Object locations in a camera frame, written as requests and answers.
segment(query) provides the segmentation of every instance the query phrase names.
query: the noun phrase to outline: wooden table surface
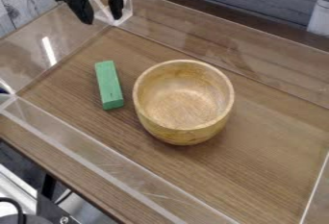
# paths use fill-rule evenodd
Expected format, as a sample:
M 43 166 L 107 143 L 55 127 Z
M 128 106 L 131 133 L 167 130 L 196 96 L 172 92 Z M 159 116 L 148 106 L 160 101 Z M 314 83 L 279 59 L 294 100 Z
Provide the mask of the wooden table surface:
M 255 35 L 266 38 L 261 32 Z M 249 34 L 241 37 L 253 40 Z M 277 38 L 269 41 L 274 47 L 282 47 Z M 198 41 L 191 40 L 187 47 L 198 48 Z M 302 45 L 281 48 L 291 53 L 287 56 L 293 61 L 299 61 L 293 55 L 295 48 L 299 53 L 309 52 L 316 62 L 325 62 L 325 54 Z M 265 56 L 266 51 L 258 51 L 257 56 L 261 54 Z M 191 59 L 191 56 L 119 28 L 110 28 L 19 96 L 238 222 L 298 223 L 329 149 L 328 109 L 221 69 L 237 92 L 234 112 L 223 132 L 196 146 L 167 145 L 143 129 L 131 92 L 143 71 L 172 59 Z M 108 112 L 102 110 L 93 71 L 93 64 L 103 60 L 115 61 L 126 100 L 122 109 Z M 289 71 L 285 59 L 279 61 Z M 108 214 L 127 223 L 167 223 L 163 216 L 150 212 L 12 120 L 1 117 L 0 121 L 1 137 Z M 69 146 L 83 150 L 75 140 Z M 99 160 L 104 162 L 107 155 L 103 157 Z

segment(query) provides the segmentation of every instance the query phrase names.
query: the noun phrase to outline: green rectangular block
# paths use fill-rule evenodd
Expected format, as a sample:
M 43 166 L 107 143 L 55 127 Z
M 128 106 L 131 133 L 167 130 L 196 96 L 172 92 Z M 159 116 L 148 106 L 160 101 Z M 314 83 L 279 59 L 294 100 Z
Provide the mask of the green rectangular block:
M 98 86 L 103 103 L 103 110 L 110 110 L 123 106 L 122 91 L 115 71 L 114 61 L 95 64 Z

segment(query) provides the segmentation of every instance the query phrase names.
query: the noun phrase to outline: black cable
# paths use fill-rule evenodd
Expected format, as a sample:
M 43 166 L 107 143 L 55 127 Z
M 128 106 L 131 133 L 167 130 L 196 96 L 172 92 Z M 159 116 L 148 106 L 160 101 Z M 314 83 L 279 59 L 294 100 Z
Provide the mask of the black cable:
M 67 198 L 72 195 L 73 191 L 71 190 L 65 196 L 63 196 L 56 202 L 55 202 L 55 205 L 60 205 L 65 200 Z
M 16 207 L 16 213 L 17 213 L 17 224 L 24 224 L 25 223 L 25 218 L 21 210 L 20 204 L 11 198 L 8 197 L 0 197 L 0 203 L 9 203 Z

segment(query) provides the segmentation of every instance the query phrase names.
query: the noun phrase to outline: bowl rim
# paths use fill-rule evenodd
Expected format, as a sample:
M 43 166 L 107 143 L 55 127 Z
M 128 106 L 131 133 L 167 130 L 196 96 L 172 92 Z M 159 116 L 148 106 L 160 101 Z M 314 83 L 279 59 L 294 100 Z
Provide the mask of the bowl rim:
M 146 76 L 150 74 L 150 72 L 156 69 L 158 67 L 163 66 L 163 65 L 167 65 L 167 64 L 171 64 L 171 63 L 176 63 L 176 62 L 186 62 L 186 63 L 194 63 L 194 64 L 199 64 L 199 65 L 203 65 L 204 67 L 207 67 L 211 71 L 214 71 L 222 78 L 222 80 L 225 81 L 225 84 L 227 85 L 229 87 L 229 104 L 223 110 L 223 112 L 219 114 L 219 116 L 207 121 L 206 123 L 202 123 L 191 128 L 186 128 L 186 129 L 182 129 L 182 128 L 170 128 L 167 126 L 163 126 L 160 125 L 154 119 L 151 116 L 148 116 L 146 113 L 144 113 L 144 109 L 142 108 L 142 105 L 140 105 L 140 102 L 139 102 L 139 98 L 138 98 L 138 90 L 139 90 L 139 86 L 140 86 L 140 82 L 143 81 L 143 79 L 146 78 Z M 231 108 L 233 108 L 233 104 L 234 104 L 234 96 L 235 96 L 235 93 L 234 93 L 234 88 L 233 88 L 233 85 L 231 85 L 231 82 L 227 78 L 227 76 L 219 71 L 218 68 L 215 68 L 213 65 L 210 65 L 209 63 L 204 63 L 204 62 L 200 62 L 200 61 L 195 61 L 195 60 L 170 60 L 170 61 L 166 61 L 166 62 L 162 62 L 156 65 L 154 65 L 152 67 L 150 67 L 143 73 L 142 75 L 139 76 L 136 82 L 135 82 L 135 85 L 134 85 L 134 89 L 132 89 L 132 101 L 134 101 L 134 105 L 135 105 L 135 109 L 136 109 L 136 112 L 139 112 L 143 117 L 146 119 L 148 119 L 154 124 L 156 124 L 159 127 L 162 128 L 166 128 L 166 129 L 170 129 L 170 130 L 176 130 L 176 131 L 194 131 L 194 130 L 198 130 L 198 129 L 204 129 L 204 128 L 209 128 L 211 127 L 231 111 Z

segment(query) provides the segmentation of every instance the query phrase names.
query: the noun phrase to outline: wooden bowl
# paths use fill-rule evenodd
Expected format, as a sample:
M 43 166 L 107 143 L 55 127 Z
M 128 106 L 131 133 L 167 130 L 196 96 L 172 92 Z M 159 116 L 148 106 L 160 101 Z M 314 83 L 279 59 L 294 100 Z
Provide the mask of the wooden bowl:
M 140 75 L 132 97 L 148 132 L 164 142 L 190 145 L 222 130 L 234 89 L 223 73 L 209 64 L 174 60 Z

